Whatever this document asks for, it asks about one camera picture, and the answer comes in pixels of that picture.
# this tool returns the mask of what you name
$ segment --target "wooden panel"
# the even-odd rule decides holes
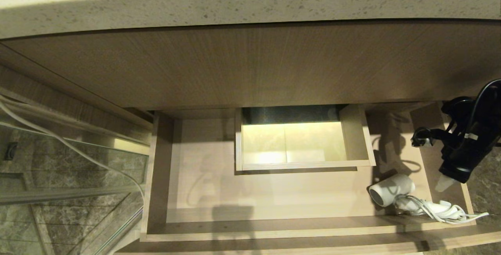
[[[274,164],[244,164],[242,170],[289,170],[289,169],[311,169],[311,168],[333,168],[333,167],[361,167],[370,166],[367,160],[348,161],[322,161],[322,162],[302,162],[302,163],[274,163]]]
[[[243,170],[242,156],[242,109],[235,109],[235,171]]]
[[[162,113],[174,119],[222,119],[233,118],[234,108],[225,109],[179,109],[162,110]]]
[[[376,166],[365,112],[359,105],[349,105],[339,112],[339,119],[348,160],[366,159],[370,166]]]
[[[369,121],[389,127],[387,120]],[[316,217],[367,216],[394,213],[374,207],[367,187],[377,182],[376,167],[357,171],[236,175],[232,119],[183,120],[178,152],[172,159],[167,222],[248,221]],[[412,124],[401,125],[412,134]],[[418,148],[407,144],[385,164],[402,166],[404,158],[422,168]],[[426,172],[402,172],[415,181],[415,196],[430,199]]]
[[[16,108],[30,110],[34,115],[99,134],[149,144],[151,131],[147,125],[126,121],[1,65],[0,93],[23,102],[17,104]]]
[[[130,111],[124,110],[118,105],[115,105],[86,89],[83,89],[77,84],[70,82],[68,79],[43,68],[43,66],[25,58],[2,44],[0,44],[0,65],[26,75],[36,82],[41,82],[44,85],[50,86],[56,91],[63,92],[68,96],[73,96],[84,103],[88,103],[94,107],[110,112],[121,119],[140,125],[147,130],[152,129],[152,123],[149,123],[147,120],[140,118],[138,115],[133,114]]]
[[[152,230],[146,241],[211,241],[218,239],[285,239],[334,237],[458,228],[430,218],[412,216],[360,216],[314,219],[167,223]]]
[[[174,120],[156,112],[146,175],[141,238],[158,223],[166,221]]]
[[[118,250],[117,255],[346,255],[346,254],[402,254],[438,249],[451,249],[501,241],[499,227],[466,226],[445,230],[429,230],[341,237],[297,237],[292,239],[250,239],[178,242],[134,241]]]
[[[472,96],[501,77],[493,21],[117,30],[3,44],[121,107],[182,109]]]

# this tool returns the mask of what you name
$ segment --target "white cord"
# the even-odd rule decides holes
[[[5,99],[5,100],[8,100],[5,96],[2,96],[0,94],[0,98],[2,99]],[[134,182],[134,184],[137,186],[137,188],[139,189],[139,192],[141,193],[141,197],[143,198],[143,201],[144,201],[144,192],[143,192],[143,189],[141,188],[141,185],[136,182],[136,180],[134,180],[133,177],[127,175],[126,173],[124,172],[121,172],[117,169],[113,169],[105,164],[102,164],[96,160],[94,160],[92,157],[90,157],[89,155],[85,154],[84,152],[80,151],[78,148],[76,148],[75,146],[71,145],[68,141],[66,141],[65,139],[63,139],[61,136],[59,136],[58,134],[56,134],[55,132],[52,132],[50,130],[47,130],[46,128],[42,128],[40,127],[39,125],[36,125],[34,123],[31,123],[30,121],[27,121],[21,117],[19,117],[17,114],[15,114],[14,112],[12,112],[1,100],[0,100],[0,109],[2,109],[5,113],[7,113],[10,117],[12,117],[13,119],[15,119],[16,121],[20,122],[20,123],[23,123],[31,128],[34,128],[35,130],[39,130],[40,132],[44,132],[45,134],[49,135],[49,136],[52,136],[56,139],[58,139],[60,142],[62,142],[65,146],[68,146],[69,148],[71,148],[73,151],[75,151],[76,153],[80,154],[82,157],[84,157],[85,159],[89,160],[90,162],[93,162],[94,164],[98,165],[98,166],[101,166],[105,169],[108,169],[110,171],[113,171],[115,173],[119,173],[127,178],[129,178],[131,181]]]
[[[447,209],[443,212],[435,213],[429,207],[429,205],[426,201],[419,199],[415,196],[399,195],[395,198],[395,201],[402,199],[402,198],[411,200],[419,207],[419,209],[417,209],[415,211],[410,211],[411,215],[419,216],[419,215],[427,214],[430,218],[435,219],[436,221],[439,221],[442,223],[464,224],[464,223],[469,223],[469,222],[474,221],[478,218],[489,215],[489,213],[487,213],[487,212],[481,213],[481,214],[466,214],[466,212],[463,210],[463,208],[461,208],[458,205],[451,205],[451,207],[449,207],[449,209]],[[449,217],[457,217],[458,219],[457,220],[449,219]]]

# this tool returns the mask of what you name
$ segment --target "drawer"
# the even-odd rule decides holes
[[[444,127],[438,103],[351,109],[367,113],[364,144],[371,145],[375,166],[277,173],[236,170],[233,134],[241,123],[232,115],[156,113],[141,239],[118,254],[401,254],[501,241],[499,227],[399,215],[375,206],[367,193],[371,184],[404,173],[416,184],[412,195],[473,212],[467,185],[431,189],[442,147],[410,145],[415,128]]]
[[[376,165],[361,105],[254,109],[236,110],[237,171]]]

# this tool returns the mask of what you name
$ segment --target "black cable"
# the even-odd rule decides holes
[[[496,82],[501,82],[501,79],[497,79],[497,80],[494,80],[494,81],[491,81],[489,83],[487,83],[483,88],[482,90],[478,93],[478,96],[476,97],[476,100],[475,100],[475,104],[473,106],[473,108],[471,109],[471,114],[470,114],[470,117],[469,117],[469,120],[468,120],[468,124],[467,124],[467,127],[465,129],[465,131],[462,133],[462,141],[461,141],[461,144],[460,146],[458,146],[457,148],[455,149],[458,149],[458,148],[461,148],[463,146],[463,144],[465,143],[465,135],[468,133],[469,134],[469,131],[470,131],[470,128],[473,124],[473,121],[474,121],[474,116],[475,116],[475,113],[476,113],[476,109],[478,107],[478,102],[480,101],[480,98],[483,96],[483,93],[489,88],[491,87],[494,83]]]

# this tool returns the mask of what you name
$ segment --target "small drawer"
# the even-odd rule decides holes
[[[237,109],[235,161],[237,171],[376,165],[361,105]]]

